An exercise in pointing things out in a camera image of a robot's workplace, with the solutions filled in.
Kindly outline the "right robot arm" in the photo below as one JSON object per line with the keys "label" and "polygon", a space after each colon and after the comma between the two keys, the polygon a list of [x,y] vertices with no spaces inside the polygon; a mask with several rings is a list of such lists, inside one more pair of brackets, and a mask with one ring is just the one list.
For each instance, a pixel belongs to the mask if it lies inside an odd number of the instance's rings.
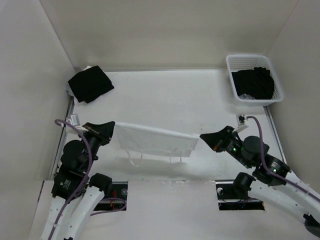
{"label": "right robot arm", "polygon": [[320,195],[303,183],[280,159],[268,153],[262,136],[240,139],[231,126],[200,138],[216,153],[226,152],[252,173],[240,172],[230,192],[240,200],[258,199],[276,206],[304,224],[308,232],[320,236]]}

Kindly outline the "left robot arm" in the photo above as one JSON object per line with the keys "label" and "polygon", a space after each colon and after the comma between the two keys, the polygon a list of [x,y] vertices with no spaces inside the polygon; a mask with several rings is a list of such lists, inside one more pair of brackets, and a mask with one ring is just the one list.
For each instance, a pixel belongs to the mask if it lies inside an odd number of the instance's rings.
{"label": "left robot arm", "polygon": [[54,177],[52,199],[41,239],[77,240],[96,205],[112,195],[112,178],[96,173],[89,176],[100,147],[110,143],[116,123],[85,123],[56,119],[81,139],[68,142],[62,151],[61,166]]}

